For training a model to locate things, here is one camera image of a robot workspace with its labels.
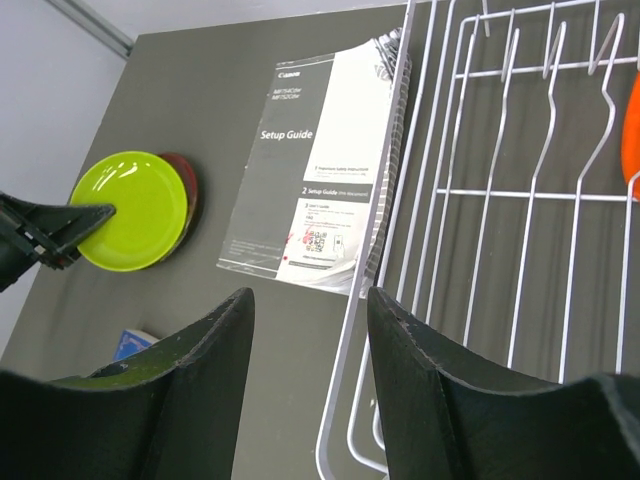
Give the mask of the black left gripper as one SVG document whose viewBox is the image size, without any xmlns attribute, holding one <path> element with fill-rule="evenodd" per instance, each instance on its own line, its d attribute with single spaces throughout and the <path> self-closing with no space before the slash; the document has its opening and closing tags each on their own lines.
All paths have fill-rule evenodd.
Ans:
<svg viewBox="0 0 640 480">
<path fill-rule="evenodd" d="M 79 245 L 116 213 L 110 204 L 45 205 L 1 194 L 1 291 L 35 263 L 63 269 Z"/>
</svg>

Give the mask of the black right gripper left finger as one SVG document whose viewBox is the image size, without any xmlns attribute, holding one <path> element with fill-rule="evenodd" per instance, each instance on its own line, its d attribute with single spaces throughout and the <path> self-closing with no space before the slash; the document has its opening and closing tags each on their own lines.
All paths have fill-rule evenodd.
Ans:
<svg viewBox="0 0 640 480">
<path fill-rule="evenodd" d="M 255 322 L 242 288 L 89 376 L 1 374 L 5 479 L 228 479 Z"/>
</svg>

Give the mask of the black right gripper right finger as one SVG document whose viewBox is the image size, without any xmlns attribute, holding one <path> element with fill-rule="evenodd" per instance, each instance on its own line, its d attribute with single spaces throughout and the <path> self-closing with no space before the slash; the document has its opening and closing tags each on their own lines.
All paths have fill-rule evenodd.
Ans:
<svg viewBox="0 0 640 480">
<path fill-rule="evenodd" d="M 556 384 L 496 364 L 416 319 L 383 289 L 368 339 L 393 479 L 635 479 L 639 381 Z"/>
</svg>

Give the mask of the lime green plate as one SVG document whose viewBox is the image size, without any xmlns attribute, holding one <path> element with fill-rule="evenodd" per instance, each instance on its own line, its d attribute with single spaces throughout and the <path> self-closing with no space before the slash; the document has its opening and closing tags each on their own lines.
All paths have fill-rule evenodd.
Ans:
<svg viewBox="0 0 640 480">
<path fill-rule="evenodd" d="M 178 243 L 189 201 L 178 172 L 158 155 L 143 151 L 111 154 L 89 168 L 70 198 L 75 206 L 108 204 L 115 213 L 80 243 L 80 254 L 114 272 L 142 270 Z"/>
</svg>

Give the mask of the red floral plate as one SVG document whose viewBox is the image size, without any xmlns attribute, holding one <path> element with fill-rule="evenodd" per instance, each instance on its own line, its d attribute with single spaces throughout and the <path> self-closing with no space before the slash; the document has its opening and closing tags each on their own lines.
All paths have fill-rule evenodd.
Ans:
<svg viewBox="0 0 640 480">
<path fill-rule="evenodd" d="M 160 154 L 160 157 L 174 168 L 185 187 L 188 201 L 187 216 L 185 226 L 182 231 L 182 236 L 185 237 L 188 234 L 190 224 L 193 221 L 198 206 L 199 185 L 196 172 L 190 162 L 180 154 L 164 152 Z"/>
</svg>

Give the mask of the orange plate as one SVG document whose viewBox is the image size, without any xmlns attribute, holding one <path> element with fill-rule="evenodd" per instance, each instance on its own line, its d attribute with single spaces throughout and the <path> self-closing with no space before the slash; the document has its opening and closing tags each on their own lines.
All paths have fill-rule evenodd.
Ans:
<svg viewBox="0 0 640 480">
<path fill-rule="evenodd" d="M 636 74 L 627 103 L 621 137 L 621 169 L 627 185 L 639 172 L 640 75 Z"/>
</svg>

